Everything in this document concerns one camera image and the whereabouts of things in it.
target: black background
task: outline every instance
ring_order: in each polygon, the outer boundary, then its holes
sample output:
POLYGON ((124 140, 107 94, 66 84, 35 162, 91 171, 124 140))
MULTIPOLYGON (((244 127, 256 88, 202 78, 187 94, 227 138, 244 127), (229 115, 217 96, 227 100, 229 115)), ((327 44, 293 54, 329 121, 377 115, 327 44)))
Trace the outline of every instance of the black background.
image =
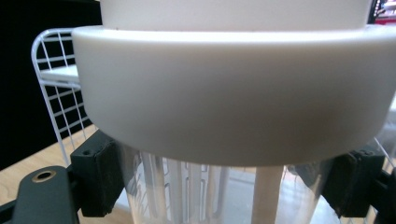
POLYGON ((0 3, 0 170, 56 142, 30 50, 49 28, 101 24, 94 1, 0 3))

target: dark wall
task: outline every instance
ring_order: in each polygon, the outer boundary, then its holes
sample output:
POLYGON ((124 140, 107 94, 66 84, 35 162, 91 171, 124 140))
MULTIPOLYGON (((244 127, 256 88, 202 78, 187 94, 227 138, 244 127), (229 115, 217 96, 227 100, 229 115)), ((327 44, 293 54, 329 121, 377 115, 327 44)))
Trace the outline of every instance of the dark wall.
POLYGON ((49 28, 101 24, 94 1, 3 1, 0 6, 0 170, 56 142, 30 58, 49 28))

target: wooden table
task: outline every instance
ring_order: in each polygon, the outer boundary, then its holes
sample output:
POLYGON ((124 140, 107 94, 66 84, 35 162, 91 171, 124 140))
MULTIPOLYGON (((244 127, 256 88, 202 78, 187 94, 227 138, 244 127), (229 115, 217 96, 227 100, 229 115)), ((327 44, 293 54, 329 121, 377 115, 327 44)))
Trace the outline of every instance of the wooden table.
MULTIPOLYGON (((95 128, 93 126, 85 129, 86 136, 90 136, 94 132, 95 128)), ((73 138, 75 147, 78 147, 85 141, 82 132, 73 134, 73 138)), ((64 139, 66 152, 70 155, 73 148, 68 142, 68 139, 64 139)), ((26 175, 51 165, 66 166, 58 143, 46 147, 33 156, 0 171, 0 204, 8 203, 17 198, 19 184, 26 175)), ((105 217, 83 217, 80 212, 78 212, 78 216, 82 224, 133 223, 130 212, 117 205, 113 209, 113 212, 105 217)))

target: wooden surface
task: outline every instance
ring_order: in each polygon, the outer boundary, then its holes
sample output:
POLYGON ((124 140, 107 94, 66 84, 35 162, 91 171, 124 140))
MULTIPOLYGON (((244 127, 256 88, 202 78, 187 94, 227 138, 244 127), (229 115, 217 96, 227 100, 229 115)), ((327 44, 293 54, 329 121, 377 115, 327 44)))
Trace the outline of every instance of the wooden surface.
MULTIPOLYGON (((95 128, 93 126, 90 126, 85 130, 87 137, 94 132, 95 128)), ((73 135, 73 140, 75 147, 81 145, 85 141, 83 133, 75 133, 73 135)), ((66 145, 67 154, 70 155, 73 151, 70 140, 64 139, 64 143, 66 145)), ((8 203, 16 199, 19 184, 26 175, 29 175, 40 168, 51 165, 66 166, 58 143, 0 171, 0 204, 8 203)), ((133 223, 130 212, 117 206, 113 209, 113 212, 106 217, 83 217, 81 213, 78 213, 78 216, 80 223, 82 224, 133 223)))

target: transparent cylinder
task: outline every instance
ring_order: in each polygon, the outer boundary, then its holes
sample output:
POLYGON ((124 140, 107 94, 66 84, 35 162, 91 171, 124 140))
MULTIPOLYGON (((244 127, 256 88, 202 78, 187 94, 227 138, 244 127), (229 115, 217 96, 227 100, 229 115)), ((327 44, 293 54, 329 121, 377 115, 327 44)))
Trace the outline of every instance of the transparent cylinder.
POLYGON ((134 224, 340 223, 320 199, 332 161, 226 167, 129 147, 121 160, 134 224))

